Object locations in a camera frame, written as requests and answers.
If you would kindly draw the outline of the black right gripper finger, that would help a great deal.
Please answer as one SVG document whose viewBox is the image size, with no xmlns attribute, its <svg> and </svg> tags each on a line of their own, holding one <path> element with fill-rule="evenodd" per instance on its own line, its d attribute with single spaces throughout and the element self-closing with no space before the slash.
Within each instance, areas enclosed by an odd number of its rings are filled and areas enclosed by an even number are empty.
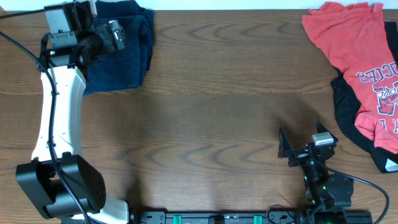
<svg viewBox="0 0 398 224">
<path fill-rule="evenodd" d="M 320 134 L 320 133 L 329 133 L 330 136 L 333 138 L 334 143 L 338 142 L 338 138 L 335 135 L 333 135 L 329 130 L 327 130 L 327 128 L 320 122 L 320 120 L 317 120 L 316 127 L 317 127 L 318 134 Z"/>
<path fill-rule="evenodd" d="M 285 131 L 280 128 L 279 129 L 279 150 L 278 150 L 278 158 L 286 158 L 291 155 L 292 146 L 287 138 Z"/>
</svg>

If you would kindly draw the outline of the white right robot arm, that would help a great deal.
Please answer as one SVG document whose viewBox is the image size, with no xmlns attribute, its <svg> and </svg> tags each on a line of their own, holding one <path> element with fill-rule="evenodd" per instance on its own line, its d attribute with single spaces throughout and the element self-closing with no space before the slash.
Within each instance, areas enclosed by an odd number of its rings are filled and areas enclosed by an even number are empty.
<svg viewBox="0 0 398 224">
<path fill-rule="evenodd" d="M 317 133 L 303 149 L 293 149 L 283 129 L 279 129 L 278 158 L 288 159 L 289 167 L 303 171 L 305 195 L 310 205 L 294 216 L 295 223 L 347 223 L 345 208 L 351 206 L 354 182 L 343 174 L 330 174 L 326 160 L 335 155 L 338 138 L 317 121 Z"/>
</svg>

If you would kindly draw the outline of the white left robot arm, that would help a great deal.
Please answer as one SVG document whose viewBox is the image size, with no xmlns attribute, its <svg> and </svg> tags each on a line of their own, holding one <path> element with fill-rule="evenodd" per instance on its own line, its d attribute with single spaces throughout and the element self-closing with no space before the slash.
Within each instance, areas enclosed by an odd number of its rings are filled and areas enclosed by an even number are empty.
<svg viewBox="0 0 398 224">
<path fill-rule="evenodd" d="M 85 160 L 81 148 L 83 70 L 100 55 L 125 47 L 116 20 L 42 38 L 37 67 L 43 106 L 37 143 L 16 180 L 40 215 L 62 223 L 128 223 L 129 205 L 107 193 L 103 176 Z"/>
</svg>

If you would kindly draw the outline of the blue denim shorts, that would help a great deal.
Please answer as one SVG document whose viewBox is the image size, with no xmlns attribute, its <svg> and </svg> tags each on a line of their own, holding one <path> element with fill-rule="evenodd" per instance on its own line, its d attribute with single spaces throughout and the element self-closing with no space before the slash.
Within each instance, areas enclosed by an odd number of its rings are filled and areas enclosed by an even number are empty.
<svg viewBox="0 0 398 224">
<path fill-rule="evenodd" d="M 100 55 L 88 68 L 84 94 L 139 88 L 150 69 L 154 45 L 154 20 L 143 15 L 117 18 L 125 33 L 126 47 Z"/>
</svg>

